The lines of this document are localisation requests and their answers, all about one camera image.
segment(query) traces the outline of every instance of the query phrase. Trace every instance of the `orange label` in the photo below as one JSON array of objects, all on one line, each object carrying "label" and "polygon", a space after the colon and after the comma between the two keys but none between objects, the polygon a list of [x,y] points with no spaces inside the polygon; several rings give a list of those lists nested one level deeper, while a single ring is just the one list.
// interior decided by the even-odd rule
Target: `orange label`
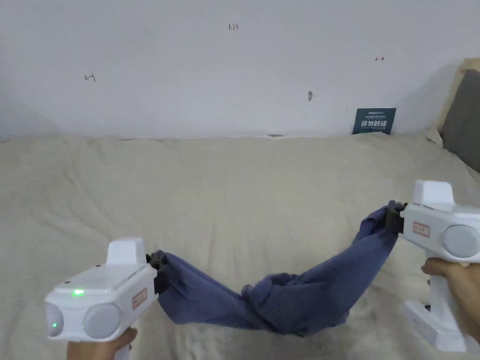
[{"label": "orange label", "polygon": [[147,288],[143,289],[132,298],[132,308],[135,310],[145,300],[147,300]]},{"label": "orange label", "polygon": [[430,227],[421,223],[413,223],[413,232],[426,238],[430,237]]}]

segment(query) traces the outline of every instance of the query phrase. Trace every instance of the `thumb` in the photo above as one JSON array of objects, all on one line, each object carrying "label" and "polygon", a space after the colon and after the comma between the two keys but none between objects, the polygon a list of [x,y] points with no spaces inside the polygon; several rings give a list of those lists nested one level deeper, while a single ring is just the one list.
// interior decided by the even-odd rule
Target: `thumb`
[{"label": "thumb", "polygon": [[425,265],[421,267],[422,271],[427,275],[436,275],[446,277],[453,266],[457,264],[450,263],[443,259],[430,258],[427,259]]},{"label": "thumb", "polygon": [[138,330],[129,327],[125,332],[115,340],[115,350],[120,350],[121,348],[127,346],[137,337]]}]

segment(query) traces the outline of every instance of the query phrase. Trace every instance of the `blue fabric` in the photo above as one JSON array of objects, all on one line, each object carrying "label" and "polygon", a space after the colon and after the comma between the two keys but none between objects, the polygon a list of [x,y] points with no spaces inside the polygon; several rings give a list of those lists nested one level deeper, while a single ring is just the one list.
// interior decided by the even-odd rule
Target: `blue fabric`
[{"label": "blue fabric", "polygon": [[177,324],[207,323],[308,336],[343,324],[397,240],[386,206],[361,222],[352,245],[301,275],[269,275],[241,295],[181,258],[164,253],[168,289],[158,301]]}]

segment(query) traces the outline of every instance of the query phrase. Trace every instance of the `bed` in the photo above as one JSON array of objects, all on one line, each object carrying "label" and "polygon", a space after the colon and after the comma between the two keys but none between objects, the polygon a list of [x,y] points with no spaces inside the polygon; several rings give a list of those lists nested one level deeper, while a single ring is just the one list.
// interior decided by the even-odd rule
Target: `bed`
[{"label": "bed", "polygon": [[[457,202],[480,207],[479,173],[443,147],[436,129],[323,139],[17,139],[0,144],[0,169],[6,360],[65,358],[66,345],[46,338],[44,296],[104,262],[118,237],[142,237],[148,252],[172,252],[240,291],[346,248],[368,213],[409,201],[418,179],[448,181]],[[155,304],[135,324],[131,359],[476,359],[435,351],[400,315],[404,300],[428,299],[424,260],[400,240],[347,323],[308,338],[175,325]]]}]

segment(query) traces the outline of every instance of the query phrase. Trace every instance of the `hand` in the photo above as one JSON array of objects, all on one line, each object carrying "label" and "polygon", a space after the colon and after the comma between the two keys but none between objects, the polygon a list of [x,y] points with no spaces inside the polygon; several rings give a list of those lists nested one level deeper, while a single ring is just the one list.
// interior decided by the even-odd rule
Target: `hand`
[{"label": "hand", "polygon": [[129,327],[119,338],[107,343],[69,342],[67,360],[113,360],[115,352],[130,344],[137,332],[137,329]]},{"label": "hand", "polygon": [[443,276],[461,310],[467,330],[480,343],[480,264],[462,266],[442,259],[427,259],[422,271]]}]

